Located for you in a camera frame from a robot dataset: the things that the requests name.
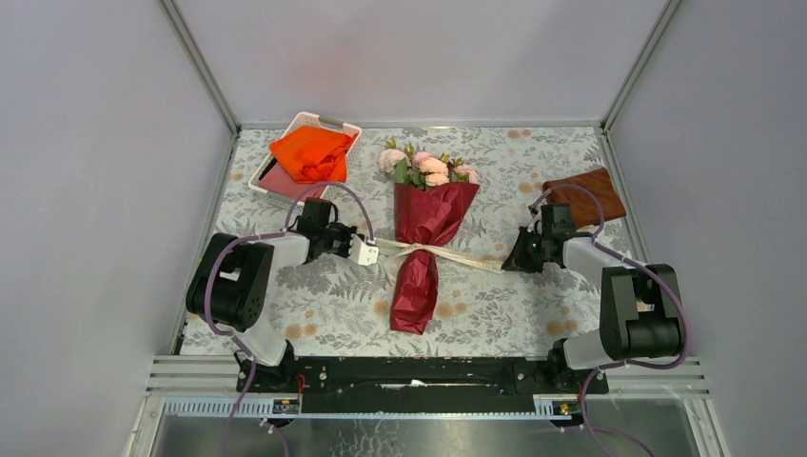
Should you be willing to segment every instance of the white wall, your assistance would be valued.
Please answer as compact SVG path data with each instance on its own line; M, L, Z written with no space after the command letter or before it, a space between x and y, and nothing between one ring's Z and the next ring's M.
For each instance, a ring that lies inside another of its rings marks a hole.
M664 0L181 0L235 115L601 119Z
M803 455L807 3L685 2L614 128L736 456Z
M117 455L228 133L153 0L2 0L0 62L0 455Z

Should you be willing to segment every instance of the white ribbon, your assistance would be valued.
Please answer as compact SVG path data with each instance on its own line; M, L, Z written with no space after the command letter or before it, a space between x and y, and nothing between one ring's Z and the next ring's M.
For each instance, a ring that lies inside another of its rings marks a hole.
M485 271L502 274L502 262L497 260L474 259L473 257L460 254L455 250L440 248L438 246L422 245L420 243L401 243L400 241L385 240L384 238L378 238L376 242L379 247L379 253L389 256L386 262L384 262L384 271L386 272L386 278L391 284L395 284L395 274L391 270L392 259L409 255L416 250L427 250L443 259L453 260L454 262L468 265L469 267L481 268Z

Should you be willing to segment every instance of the wire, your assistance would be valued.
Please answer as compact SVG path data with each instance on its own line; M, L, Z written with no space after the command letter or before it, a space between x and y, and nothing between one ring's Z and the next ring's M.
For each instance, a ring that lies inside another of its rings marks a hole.
M353 200L356 200L356 203L359 204L359 209L362 210L362 214L364 215L364 221L367 222L367 232L368 232L367 242L369 244L375 244L376 238L373 232L373 225L370 222L370 216L367 215L367 209L364 208L362 200L359 199L359 196L356 195L356 192L351 190L348 186L333 181L323 181L322 183L312 184L311 186L308 186L307 188L305 188L305 190L300 192L300 194L297 195L297 198L295 198L294 201L291 203L291 207L288 208L288 214L285 216L285 222L283 224L284 230L288 230L289 228L288 223L291 222L291 214L294 212L294 209L297 208L297 204L300 203L301 200L303 200L303 197L305 197L305 195L311 192L312 190L324 186L336 186L337 188L344 189L347 193L350 194L351 197L353 197Z
M305 376L297 375L297 410L303 412L303 389L305 388Z
M258 369L258 362L255 360L255 356L252 353L252 351L249 350L249 348L244 344L243 341L241 341L241 339L237 335L234 334L234 332L230 330L222 330L216 327L216 324L213 322L213 316L210 313L210 299L213 295L213 283L215 282L215 278L218 277L219 275L219 269L221 268L222 263L225 260L225 257L232 252L233 248L243 243L249 243L250 241L281 238L284 235L285 232L280 231L277 233L249 235L232 240L225 246L224 249L222 249L221 252L219 252L219 255L216 257L215 262L213 262L213 266L210 268L210 274L207 277L207 284L205 285L205 321L207 322L207 325L210 327L210 330L213 333L221 336L231 337L232 342L235 343L235 346L237 346L241 351L243 351L246 358L250 359L252 362L251 369L249 370L249 375L246 377L246 381L244 382L244 387L241 389L241 393L238 395L238 398L235 400L235 404L233 404L232 406L232 410L229 412L229 415L227 416L225 431L222 434L222 440L221 443L219 444L220 456L225 455L227 437L229 437L230 428L232 427L232 419L233 417L235 417L236 411L238 411L238 409L241 407L241 402L244 401L244 397L246 396L246 393L249 391L249 386L252 385L252 380L255 378L255 372Z
M619 435L619 436L621 436L623 438L626 438L626 439L636 443L637 445L639 445L651 457L655 457L656 454L653 452L653 450L649 446L647 446L645 443L643 443L636 436L633 436L630 433L627 433L627 432L624 432L624 431L621 431L621 430L617 430L615 428L592 425L588 420L588 405L586 404L585 395L586 395L586 392L588 391L589 385L591 385L591 380L594 379L594 377L597 375L597 373L599 373L599 372L601 372L603 370L609 369L609 368L624 367L624 366L626 366L628 364L637 365L637 366L644 367L644 368L651 368L651 369L673 369L673 368L679 367L681 364L684 363L684 361L686 360L686 357L689 355L690 341L689 341L689 338L688 338L689 333L687 331L688 328L689 328L689 318L687 317L686 312L683 309L683 304L681 303L680 298L676 295L675 292L673 292L672 288L670 288L670 286L666 282L664 282L664 280L661 279L656 273L651 271L650 268L646 267L645 265L641 264L640 262L637 262L637 261L635 261L633 259L630 259L627 256L624 256L624 255L616 252L615 250L613 250L613 249L611 249L611 248L609 248L607 246L604 246L603 244L597 242L597 235L599 235L600 232L602 231L602 229L605 227L605 214L602 211L602 205L600 204L600 201L597 200L597 197L595 197L594 194L591 193L588 189L583 188L583 187L578 186L578 185L575 185L575 184L557 184L556 186L553 186L552 188L549 188L544 193L542 193L538 197L538 199L535 201L535 203L533 203L530 206L530 208L531 209L536 209L538 207L538 204L541 201L543 201L543 199L545 199L547 197L547 195L552 193L552 191L554 189L561 189L561 188L570 188L570 189L582 190L586 195L588 195L591 198L592 201L594 201L594 204L597 206L597 212L600 215L600 226L592 233L592 235L591 235L591 244L595 248L601 250L602 252L605 252L606 254L610 255L611 257L614 257L615 259L623 262L624 264L627 264L627 265L629 265L629 266L631 266L633 268L636 268L637 270L639 270L642 273L646 274L651 280L653 280L654 283L659 285L661 290L663 290L664 293L666 293L668 297L670 297L670 300L673 302L673 305L676 307L676 310L679 313L679 316L680 316L680 319L681 319L681 333L684 335L684 339L683 339L683 345L681 347L681 351L679 353L679 356L676 358L676 360L670 362L669 364L651 364L651 363L647 363L647 362L642 362L641 360L626 359L626 360L623 360L621 362L615 362L613 364L602 365L602 366L599 366L599 367L596 367L596 368L592 369L591 372L588 373L588 376L585 378L585 382L583 383L581 391L580 391L581 412L582 412L583 424L585 425L585 428L588 429L588 431L591 434L592 438L594 438L594 441L597 442L597 444L600 445L600 447L602 447L602 450L604 450L605 453L607 453L611 457L616 457L616 454L614 454L611 451L611 449L608 448L608 446L606 446L605 443L603 443L600 440L600 437L597 436L596 431L604 431L606 433L612 433L612 434Z
M266 419L262 419L261 424L258 427L263 427L265 420ZM283 443L283 455L284 457L288 457L288 440L285 438L283 431L280 430L279 427L275 427L274 424L269 424L269 433L277 433L277 435L280 437L280 442Z
M226 421L226 425L225 425L225 431L222 434L222 440L221 440L221 443L219 444L219 455L220 456L225 455L226 442L227 442L227 438L229 437L230 429L232 427L233 417L235 417L236 411L238 411L238 409L241 407L241 403L244 401L244 397L246 396L246 393L249 392L249 387L252 385L252 380L255 378L255 372L258 369L258 362L255 360L255 356L252 353L252 351L249 350L249 348L244 344L244 342L241 341L241 339L233 331L231 331L231 330L223 330L221 328L218 328L218 327L216 327L216 323L213 322L213 316L210 313L210 303L211 303L211 298L212 298L212 295L213 295L213 283L215 282L214 280L219 275L219 270L222 267L222 263L224 262L225 257L228 254L230 254L232 252L232 250L236 246L241 245L243 243L249 243L249 242L252 242L252 241L269 240L269 239L281 238L281 237L285 236L285 230L287 230L289 228L289 221L291 220L291 214L294 211L294 209L297 208L297 204L300 202L300 200L307 193L309 193L313 189L320 188L322 186L336 186L338 188L342 188L342 189L346 190L347 193L349 193L350 196L352 196L354 200L356 200L356 203L359 204L359 208L362 210L362 213L364 214L364 219L367 222L367 231L369 232L369 241L374 242L375 238L373 236L373 226L370 224L370 217L367 215L367 210L364 208L364 205L362 204L362 201L359 199L359 196L356 195L356 193L353 192L353 190L351 190L350 188L348 188L344 184L334 183L334 182L322 182L322 183L317 183L317 184L314 184L312 186L309 186L307 189L303 190L303 192L301 192L300 195L297 196L297 198L291 204L291 207L288 209L288 214L285 217L284 231L279 231L279 232L276 232L276 233L264 233L264 234L260 234L260 235L248 235L248 236L244 236L244 237L241 237L241 238L236 238L236 239L232 240L231 242L229 242L225 246L225 248L222 249L221 252L219 252L219 255L216 257L216 260L213 262L213 266L210 268L210 274L209 274L208 279L207 279L207 284L205 284L205 321L207 322L207 325L210 327L210 330L214 334L219 335L219 336L229 336L229 337L231 337L232 342L235 343L235 345L244 352L247 359L251 360L251 369L249 371L249 375L246 377L246 381L244 382L244 387L241 389L241 393L238 395L238 398L235 400L235 404L233 404L233 406L232 406L232 410L229 412L229 415L227 416L227 421ZM337 220L339 219L339 212L336 213L336 218L337 218ZM300 405L300 398L302 396L304 386L305 386L305 377L303 377L303 382L301 383L300 391L297 394L297 396L298 396L298 402L297 402L298 406ZM281 436L281 439L283 440L285 455L287 456L288 455L288 445L287 445L287 443L285 441L285 436L283 436L283 433L279 433L279 435Z
M232 337L232 341L236 342L236 345L241 342L237 336ZM249 352L249 349L245 351L250 356L252 355ZM255 378L255 371L258 369L258 362L255 360L255 357L252 357L252 368L249 369L249 376L246 377L246 382L244 383L244 388L241 389L241 393L238 395L238 398L235 400L235 404L232 406L232 409L227 416L227 422L225 424L225 431L222 433L222 440L219 442L219 457L224 457L225 449L226 449L226 440L229 436L229 431L232 428L232 419L235 417L235 412L241 407L241 402L244 401L244 397L246 393L249 391L249 386L252 384L252 379Z

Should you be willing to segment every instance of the pink flower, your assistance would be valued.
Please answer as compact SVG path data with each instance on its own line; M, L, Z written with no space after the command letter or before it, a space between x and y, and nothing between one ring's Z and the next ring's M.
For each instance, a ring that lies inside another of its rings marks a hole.
M395 164L401 162L403 159L406 158L406 154L403 151L397 149L387 149L381 153L381 157L379 157L379 170L383 171L384 173L391 173L392 169L395 168Z
M467 176L468 182L471 184L479 184L479 175L468 165L460 165L459 167L455 167L454 172L460 176Z
M415 153L415 155L412 156L412 165L414 165L415 167L419 167L422 161L426 159L431 159L433 157L434 157L433 155L422 150L420 152Z
M448 165L434 157L423 160L419 167L424 173L438 173L446 177L448 176Z
M430 187L439 186L448 183L448 176L440 173L431 173L426 175L426 185Z

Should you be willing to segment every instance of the patterned mat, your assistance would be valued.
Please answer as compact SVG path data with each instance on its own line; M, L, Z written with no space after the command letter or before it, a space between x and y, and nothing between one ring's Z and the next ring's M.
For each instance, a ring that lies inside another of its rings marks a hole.
M274 206L246 182L282 130L244 130L233 158L216 229L239 236L277 231L287 208ZM459 233L447 246L468 255L503 260L529 222L526 206L541 183L602 167L591 128L366 129L347 184L363 199L378 237L394 239L392 182L378 171L384 141L412 142L436 155L461 156L480 174L482 188ZM356 204L334 193L340 220L366 224ZM606 223L600 240L629 253L621 220ZM366 268L346 259L317 261L278 273L265 310L300 355L543 356L562 337L591 330L599 321L599 294L580 275L556 266L544 274L483 272L438 259L440 288L434 320L424 335L389 330L394 285L380 259ZM181 353L229 354L234 346L190 316Z

